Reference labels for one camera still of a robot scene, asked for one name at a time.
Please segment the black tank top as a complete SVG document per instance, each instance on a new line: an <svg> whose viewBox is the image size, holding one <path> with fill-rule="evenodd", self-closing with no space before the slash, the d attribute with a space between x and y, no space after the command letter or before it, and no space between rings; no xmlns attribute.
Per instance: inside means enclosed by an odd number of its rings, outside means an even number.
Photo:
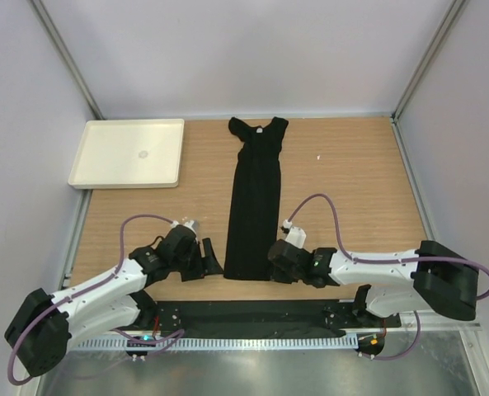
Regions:
<svg viewBox="0 0 489 396"><path fill-rule="evenodd" d="M289 122L274 117L266 126L251 126L233 117L229 132L242 142L237 154L224 277L268 281L273 265L268 252L275 243L280 211L280 152Z"/></svg>

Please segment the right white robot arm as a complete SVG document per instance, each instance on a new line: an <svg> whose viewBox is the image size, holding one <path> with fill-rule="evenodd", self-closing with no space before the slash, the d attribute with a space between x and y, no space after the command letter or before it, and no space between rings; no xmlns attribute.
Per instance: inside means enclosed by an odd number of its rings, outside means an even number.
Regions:
<svg viewBox="0 0 489 396"><path fill-rule="evenodd" d="M446 318L476 318L478 270L435 241L392 253L343 253L334 247L309 252L283 239L268 259L275 280L315 288L357 284L351 314L363 327L401 312L431 309Z"/></svg>

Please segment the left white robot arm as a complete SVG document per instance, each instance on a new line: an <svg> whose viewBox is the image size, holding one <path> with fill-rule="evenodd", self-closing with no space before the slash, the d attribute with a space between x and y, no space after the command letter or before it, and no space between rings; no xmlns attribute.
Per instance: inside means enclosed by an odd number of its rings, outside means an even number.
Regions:
<svg viewBox="0 0 489 396"><path fill-rule="evenodd" d="M51 371L81 342L103 332L149 328L158 305L146 288L173 272L182 281L219 275L223 268L210 239L199 240L191 223L171 227L156 245L121 254L118 266L52 294L30 292L4 338L12 348L8 366L20 362L31 378Z"/></svg>

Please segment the white plastic tray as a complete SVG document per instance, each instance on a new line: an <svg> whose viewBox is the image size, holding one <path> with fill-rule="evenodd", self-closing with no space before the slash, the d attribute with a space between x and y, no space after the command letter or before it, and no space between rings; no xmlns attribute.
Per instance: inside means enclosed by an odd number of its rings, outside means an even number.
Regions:
<svg viewBox="0 0 489 396"><path fill-rule="evenodd" d="M88 121L68 184L80 190L176 187L184 130L183 119Z"/></svg>

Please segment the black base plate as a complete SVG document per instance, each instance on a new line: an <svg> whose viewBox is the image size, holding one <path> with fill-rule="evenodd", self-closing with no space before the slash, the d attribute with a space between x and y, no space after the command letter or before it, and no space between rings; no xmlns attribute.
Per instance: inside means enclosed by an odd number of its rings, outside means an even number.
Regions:
<svg viewBox="0 0 489 396"><path fill-rule="evenodd" d="M264 301L161 301L140 325L125 330L149 331L155 324L163 336L183 329L188 338L318 338L338 337L356 328L399 328L400 317L386 319L355 314L353 303L338 299Z"/></svg>

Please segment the aluminium rail front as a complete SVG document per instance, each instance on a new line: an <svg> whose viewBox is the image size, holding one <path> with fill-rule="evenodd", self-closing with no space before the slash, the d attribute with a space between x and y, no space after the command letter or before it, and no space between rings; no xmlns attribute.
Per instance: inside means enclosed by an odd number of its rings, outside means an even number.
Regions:
<svg viewBox="0 0 489 396"><path fill-rule="evenodd" d="M402 325L406 328L416 328L417 320L420 319L422 331L481 331L482 325L477 321L459 321L446 318L432 311L419 311L417 315L413 312L400 314Z"/></svg>

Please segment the left aluminium frame post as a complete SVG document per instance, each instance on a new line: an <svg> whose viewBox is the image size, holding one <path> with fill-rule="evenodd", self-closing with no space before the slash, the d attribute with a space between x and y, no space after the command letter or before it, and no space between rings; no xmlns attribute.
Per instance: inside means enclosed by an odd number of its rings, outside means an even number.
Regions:
<svg viewBox="0 0 489 396"><path fill-rule="evenodd" d="M52 16L49 14L45 4L41 0L29 0L27 1L31 10L34 12L36 18L45 31L49 41L53 45L56 53L60 57L64 67L68 71L69 76L76 85L76 88L82 95L82 98L87 104L90 112L92 113L94 120L105 120L103 113L95 99L92 92L83 77L77 63L75 62L69 48L65 44L62 35L59 32Z"/></svg>

